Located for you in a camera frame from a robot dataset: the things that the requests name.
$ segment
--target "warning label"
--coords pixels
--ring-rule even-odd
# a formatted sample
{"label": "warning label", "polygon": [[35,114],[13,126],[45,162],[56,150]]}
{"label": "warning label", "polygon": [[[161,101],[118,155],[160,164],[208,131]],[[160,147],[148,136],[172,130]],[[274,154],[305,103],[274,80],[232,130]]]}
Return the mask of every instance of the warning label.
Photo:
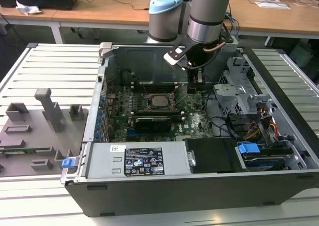
{"label": "warning label", "polygon": [[164,175],[161,148],[125,149],[124,174],[126,176]]}

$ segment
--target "aluminum profile table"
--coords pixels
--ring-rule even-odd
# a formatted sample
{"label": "aluminum profile table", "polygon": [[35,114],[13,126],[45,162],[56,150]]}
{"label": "aluminum profile table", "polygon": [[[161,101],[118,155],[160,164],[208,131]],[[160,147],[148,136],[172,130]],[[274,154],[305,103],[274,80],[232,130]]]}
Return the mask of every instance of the aluminum profile table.
{"label": "aluminum profile table", "polygon": [[[59,101],[61,108],[74,101],[89,108],[99,66],[97,52],[97,45],[39,44],[27,48],[0,83],[1,125],[6,121],[5,110],[12,100],[26,102],[28,109],[41,108],[32,99],[37,87],[51,87],[52,99]],[[303,191],[280,206],[88,218],[61,185],[59,177],[0,178],[0,225],[319,225],[319,189]]]}
{"label": "aluminum profile table", "polygon": [[[319,89],[286,55],[276,50],[254,50],[275,81],[319,136]],[[258,77],[254,79],[264,94],[266,88]]]}

